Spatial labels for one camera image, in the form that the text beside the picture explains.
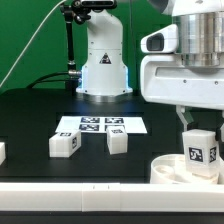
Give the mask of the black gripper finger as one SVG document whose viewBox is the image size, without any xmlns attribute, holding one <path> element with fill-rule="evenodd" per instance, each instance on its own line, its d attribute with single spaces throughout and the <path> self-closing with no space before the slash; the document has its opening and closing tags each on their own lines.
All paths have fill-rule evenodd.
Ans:
<svg viewBox="0 0 224 224">
<path fill-rule="evenodd" d="M 216 138 L 224 142 L 224 111 L 219 112 L 216 128 Z"/>
</svg>

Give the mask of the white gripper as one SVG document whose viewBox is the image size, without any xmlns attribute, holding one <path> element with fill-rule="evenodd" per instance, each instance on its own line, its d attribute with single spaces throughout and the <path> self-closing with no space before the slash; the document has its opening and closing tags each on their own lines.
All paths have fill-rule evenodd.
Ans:
<svg viewBox="0 0 224 224">
<path fill-rule="evenodd" d="M 183 65 L 178 28 L 172 24 L 141 40 L 140 90 L 147 102 L 176 106 L 183 130 L 198 128 L 191 107 L 224 110 L 224 55 L 218 66 Z"/>
</svg>

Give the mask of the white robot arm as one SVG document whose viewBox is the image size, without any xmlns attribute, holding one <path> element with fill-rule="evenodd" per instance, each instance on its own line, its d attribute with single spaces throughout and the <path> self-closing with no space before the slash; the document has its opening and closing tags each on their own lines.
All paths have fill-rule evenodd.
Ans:
<svg viewBox="0 0 224 224">
<path fill-rule="evenodd" d="M 220 110 L 224 141 L 224 0 L 148 1 L 172 24 L 141 40 L 143 98 L 174 105 L 185 127 L 190 107 Z"/>
</svg>

